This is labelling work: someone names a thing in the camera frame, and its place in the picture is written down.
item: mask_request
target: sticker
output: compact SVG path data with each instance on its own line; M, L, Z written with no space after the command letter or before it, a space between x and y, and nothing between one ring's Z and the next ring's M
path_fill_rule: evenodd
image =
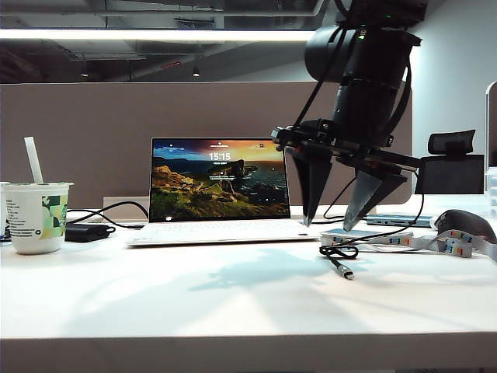
M42 196L43 231L40 239L62 237L68 213L68 196Z

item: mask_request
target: power adapter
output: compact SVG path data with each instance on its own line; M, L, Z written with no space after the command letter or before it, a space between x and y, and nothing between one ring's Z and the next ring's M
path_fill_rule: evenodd
M114 227L104 224L67 223L65 240L72 242L91 242L97 239L106 239L114 231L116 231Z

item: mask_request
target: laptop screen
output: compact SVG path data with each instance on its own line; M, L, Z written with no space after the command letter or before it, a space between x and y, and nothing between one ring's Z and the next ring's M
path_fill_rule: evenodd
M290 217L268 138L153 138L150 186L150 222Z

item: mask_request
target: mouse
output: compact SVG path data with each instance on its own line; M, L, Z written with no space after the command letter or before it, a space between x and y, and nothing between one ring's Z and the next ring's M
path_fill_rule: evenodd
M475 235L490 243L497 243L495 233L484 218L463 210L447 210L435 220L438 234L457 229Z

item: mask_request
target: white wall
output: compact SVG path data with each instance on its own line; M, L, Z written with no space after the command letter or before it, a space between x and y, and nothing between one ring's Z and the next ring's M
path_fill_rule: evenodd
M412 53L413 155L427 155L433 132L476 129L485 152L485 90L497 80L497 1L447 0L415 34Z
M237 75L226 79L228 82L310 82L313 80L314 79L309 75L305 68L303 58L301 61L282 64L277 67Z

